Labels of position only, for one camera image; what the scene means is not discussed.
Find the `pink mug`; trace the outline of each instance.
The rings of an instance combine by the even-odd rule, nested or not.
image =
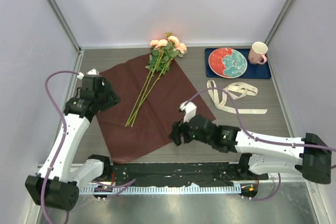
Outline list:
[[[251,64],[265,64],[267,58],[265,53],[268,51],[268,47],[265,43],[254,42],[250,53],[248,54],[248,60]]]

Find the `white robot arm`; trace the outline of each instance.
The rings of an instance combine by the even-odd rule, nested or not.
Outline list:
[[[101,111],[120,102],[110,82],[93,69],[82,79],[79,97],[77,95],[67,101],[64,117],[67,133],[52,170],[48,176],[45,190],[45,205],[70,211],[76,204],[79,191],[93,180],[106,180],[111,175],[109,157],[91,155],[81,167],[70,173],[75,152],[84,132],[89,127],[93,117]],[[54,146],[42,168],[36,175],[29,175],[25,186],[33,201],[40,205],[42,183],[56,156],[62,136],[60,129]]]
[[[192,102],[180,105],[184,118],[174,123],[170,135],[176,145],[182,143],[180,135],[183,135],[185,143],[198,140],[220,152],[243,153],[239,161],[240,173],[254,175],[290,173],[302,175],[315,183],[330,183],[331,152],[297,147],[297,144],[326,146],[317,135],[307,133],[306,137],[276,137],[248,132],[253,136],[250,137],[238,127],[213,124],[201,115],[196,115],[196,109],[196,105]],[[285,143],[287,146],[268,144],[256,141],[255,138]]]

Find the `gray tabletop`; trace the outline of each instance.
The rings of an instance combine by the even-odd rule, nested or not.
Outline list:
[[[258,197],[275,190],[277,182],[259,185]],[[107,201],[92,201],[80,195],[70,212],[68,224],[315,224],[319,223],[306,183],[282,183],[281,193],[272,200],[253,202],[235,194],[119,196]],[[48,209],[55,223],[63,223],[65,212]],[[47,224],[40,213],[37,224]]]
[[[205,89],[206,83],[210,79],[205,75],[204,49],[204,47],[189,48],[184,58],[177,59],[178,64],[198,91]],[[150,52],[149,48],[85,50],[80,71],[87,72],[92,68],[104,71],[148,52]],[[214,80],[219,88],[224,88],[237,81],[237,79],[224,78],[214,78]],[[250,131],[261,134],[289,136],[272,80],[239,79],[239,81],[255,86],[259,90],[258,95],[255,97],[246,96],[237,100],[239,108],[268,110],[264,115],[242,115],[244,125]],[[217,118],[215,123],[239,126],[235,114],[215,108],[208,93],[203,93],[201,96]],[[227,105],[232,106],[232,103],[228,101]],[[93,119],[84,134],[73,163],[84,163],[91,154],[110,156],[96,118]],[[235,162],[238,161],[239,156],[240,154],[235,153],[223,154],[213,150],[210,146],[193,141],[179,147],[170,143],[146,156],[138,158],[134,162]]]

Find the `mug handle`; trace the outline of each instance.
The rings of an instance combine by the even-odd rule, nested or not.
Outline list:
[[[267,58],[266,58],[265,55],[261,55],[261,56],[262,56],[262,58],[264,59],[264,61],[263,61],[263,62],[258,61],[257,63],[263,65],[263,64],[265,64],[265,63],[267,62]]]

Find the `plate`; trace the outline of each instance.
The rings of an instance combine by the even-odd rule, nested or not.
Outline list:
[[[224,78],[237,78],[247,69],[247,60],[237,50],[218,48],[209,56],[209,66],[217,75]]]

